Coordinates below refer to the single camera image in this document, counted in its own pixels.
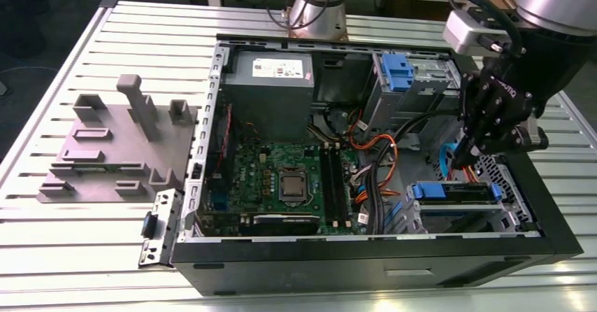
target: aluminum table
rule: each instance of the aluminum table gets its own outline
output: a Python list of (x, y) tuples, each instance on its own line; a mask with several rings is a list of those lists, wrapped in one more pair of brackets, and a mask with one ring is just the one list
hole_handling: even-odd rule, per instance
[[(137, 270), (146, 204), (39, 204), (49, 164), (81, 93), (125, 104), (117, 76), (135, 73), (154, 104), (201, 106), (215, 34), (283, 36), (262, 10), (103, 2), (0, 165), (0, 306), (74, 311), (597, 310), (597, 136), (566, 98), (539, 125), (551, 146), (530, 153), (584, 253), (478, 288), (201, 298), (173, 270)], [(351, 41), (442, 46), (441, 22), (347, 17)]]

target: blue clip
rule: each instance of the blue clip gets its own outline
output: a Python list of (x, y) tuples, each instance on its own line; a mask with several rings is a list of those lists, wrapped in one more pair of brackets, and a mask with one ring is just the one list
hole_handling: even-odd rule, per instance
[(493, 183), (489, 187), (491, 189), (493, 198), (495, 199), (495, 202), (499, 202), (503, 199), (502, 188), (495, 183)]
[(421, 190), (421, 187), (417, 184), (414, 184), (411, 186), (411, 193), (414, 195), (414, 199), (422, 198), (422, 190)]
[(405, 92), (414, 82), (414, 67), (403, 55), (381, 55), (381, 60), (391, 92)]
[(445, 198), (446, 192), (441, 183), (418, 183), (425, 198)]

